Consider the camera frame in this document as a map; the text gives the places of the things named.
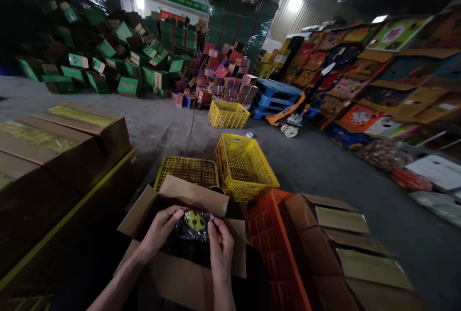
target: pallet jack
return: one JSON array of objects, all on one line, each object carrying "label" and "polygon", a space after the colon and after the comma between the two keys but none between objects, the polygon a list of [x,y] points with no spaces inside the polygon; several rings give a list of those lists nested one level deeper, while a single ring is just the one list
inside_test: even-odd
[{"label": "pallet jack", "polygon": [[308,108],[317,101],[315,94],[328,74],[335,69],[339,69],[341,66],[355,62],[357,55],[363,51],[363,45],[358,42],[343,43],[342,45],[344,48],[355,47],[356,52],[353,55],[338,54],[335,58],[336,60],[320,72],[322,76],[317,80],[314,87],[309,90],[304,90],[301,94],[301,98],[296,104],[284,109],[280,113],[266,116],[266,120],[269,121],[271,125],[282,125],[280,130],[286,137],[293,138],[298,134],[298,129],[303,126],[304,114],[308,111]]}]

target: ceiling light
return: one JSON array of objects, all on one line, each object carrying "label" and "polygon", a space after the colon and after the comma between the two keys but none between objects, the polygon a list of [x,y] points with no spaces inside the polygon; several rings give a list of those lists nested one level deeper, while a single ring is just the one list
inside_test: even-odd
[{"label": "ceiling light", "polygon": [[140,9],[144,9],[144,0],[136,0],[136,6]]},{"label": "ceiling light", "polygon": [[377,16],[377,17],[373,20],[372,24],[383,22],[387,17],[388,17],[387,15],[380,15],[380,16]]}]

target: stack of cardboard boxes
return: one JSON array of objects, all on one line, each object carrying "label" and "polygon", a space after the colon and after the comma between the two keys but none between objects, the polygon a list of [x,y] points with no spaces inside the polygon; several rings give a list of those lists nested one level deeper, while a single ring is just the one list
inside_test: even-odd
[{"label": "stack of cardboard boxes", "polygon": [[279,205],[313,310],[424,310],[395,255],[349,204],[296,194]]},{"label": "stack of cardboard boxes", "polygon": [[0,275],[130,149],[124,117],[78,104],[0,124]]}]

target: orange plastic crate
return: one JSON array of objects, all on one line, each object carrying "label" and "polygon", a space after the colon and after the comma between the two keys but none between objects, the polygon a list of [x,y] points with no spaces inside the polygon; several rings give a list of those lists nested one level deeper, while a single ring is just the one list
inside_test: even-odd
[{"label": "orange plastic crate", "polygon": [[248,210],[250,245],[269,270],[272,310],[312,311],[278,207],[293,195],[272,189]]}]

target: fluorescent light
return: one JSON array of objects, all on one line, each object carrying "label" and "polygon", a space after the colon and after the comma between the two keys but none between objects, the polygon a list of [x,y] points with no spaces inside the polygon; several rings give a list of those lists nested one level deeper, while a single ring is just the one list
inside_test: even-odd
[{"label": "fluorescent light", "polygon": [[136,6],[140,9],[144,9],[144,0],[136,0]]},{"label": "fluorescent light", "polygon": [[380,15],[380,16],[377,16],[373,22],[373,23],[380,23],[380,22],[383,22],[388,16],[387,15]]},{"label": "fluorescent light", "polygon": [[288,1],[288,10],[292,12],[297,12],[302,4],[303,0],[290,0]]}]

